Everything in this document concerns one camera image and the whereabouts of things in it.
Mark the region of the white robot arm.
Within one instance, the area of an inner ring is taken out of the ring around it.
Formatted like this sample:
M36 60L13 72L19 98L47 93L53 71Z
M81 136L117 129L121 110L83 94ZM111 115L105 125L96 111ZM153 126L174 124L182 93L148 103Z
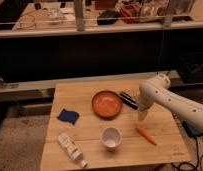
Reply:
M203 132L203 104L169 91L170 85L166 74L157 74L141 82L137 95L139 110L148 110L157 103Z

